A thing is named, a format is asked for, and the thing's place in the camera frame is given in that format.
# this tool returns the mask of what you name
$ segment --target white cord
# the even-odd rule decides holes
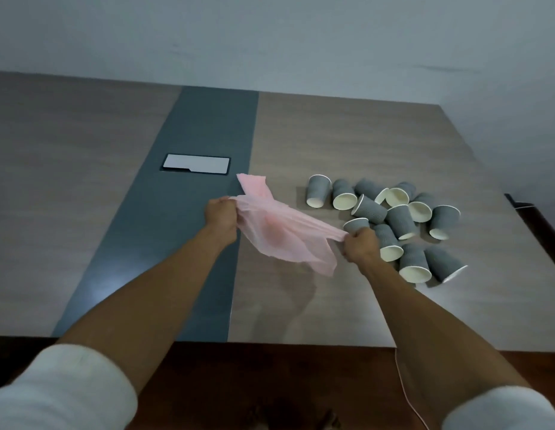
[[[415,410],[415,408],[413,407],[413,405],[411,404],[411,402],[409,401],[409,398],[407,398],[407,393],[405,392],[405,385],[403,385],[403,379],[401,377],[401,371],[399,371],[399,364],[397,363],[397,349],[395,349],[395,366],[397,367],[397,374],[399,376],[399,381],[401,382],[401,389],[403,390],[403,395],[405,396],[405,399],[407,401],[407,404],[409,405],[409,407],[411,408],[411,410],[413,412],[415,412],[415,414],[417,415],[417,417],[421,420],[421,422],[423,423],[423,425],[425,426],[425,428],[427,430],[431,430],[429,428],[429,426],[427,425],[427,423],[424,421],[423,418],[421,418],[421,415],[419,415],[419,412],[417,412]]]

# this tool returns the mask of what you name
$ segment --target ripple-textured cup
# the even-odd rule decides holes
[[[360,181],[355,184],[355,193],[358,195],[364,194],[377,203],[381,203],[385,200],[385,195],[388,191],[388,187],[375,184],[373,181],[366,178],[360,179]]]
[[[421,246],[414,243],[403,245],[403,256],[399,259],[399,274],[412,284],[431,279],[432,274]]]
[[[411,238],[417,233],[417,226],[413,222],[407,205],[397,205],[389,208],[386,220],[398,239]]]
[[[321,208],[331,191],[331,179],[325,175],[311,175],[307,182],[306,203],[312,208]]]
[[[353,187],[346,179],[338,179],[333,183],[333,208],[350,210],[357,203]]]
[[[467,264],[453,257],[439,246],[431,246],[425,249],[425,257],[429,270],[439,282],[445,283],[467,268]]]
[[[349,232],[351,235],[355,234],[361,228],[368,228],[369,227],[369,220],[364,217],[358,217],[356,219],[352,219],[349,222],[344,223],[344,231]]]
[[[407,205],[415,195],[415,190],[414,184],[403,181],[387,191],[385,200],[391,206]]]
[[[386,224],[381,224],[374,226],[373,230],[379,240],[381,259],[389,262],[401,258],[401,255],[403,255],[403,248],[400,246],[399,240],[395,237],[391,227]]]
[[[424,223],[431,220],[433,208],[437,205],[435,197],[428,193],[419,193],[409,203],[409,211],[414,222]]]
[[[449,231],[460,219],[460,210],[451,205],[439,205],[433,209],[429,223],[429,235],[436,239],[449,239]]]
[[[357,205],[351,210],[351,215],[354,217],[365,217],[371,223],[379,225],[385,220],[387,209],[362,194],[359,196]]]

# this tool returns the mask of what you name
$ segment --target translucent pink plastic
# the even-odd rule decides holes
[[[327,239],[343,241],[345,231],[278,202],[265,176],[238,174],[245,195],[237,196],[238,227],[261,253],[280,260],[307,262],[332,276],[337,260]]]

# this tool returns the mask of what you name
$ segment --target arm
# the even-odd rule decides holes
[[[194,238],[87,312],[59,343],[101,352],[139,393],[188,318],[216,258],[236,240],[235,201],[212,200],[205,216],[206,226]]]
[[[529,387],[487,341],[381,260],[374,231],[348,236],[345,252],[371,284],[400,357],[439,422],[490,389]]]

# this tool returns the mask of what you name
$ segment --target white shirt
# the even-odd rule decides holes
[[[0,430],[122,430],[138,400],[124,373],[91,348],[44,349],[0,389]],[[460,405],[444,430],[555,430],[555,410],[538,392],[496,388]]]

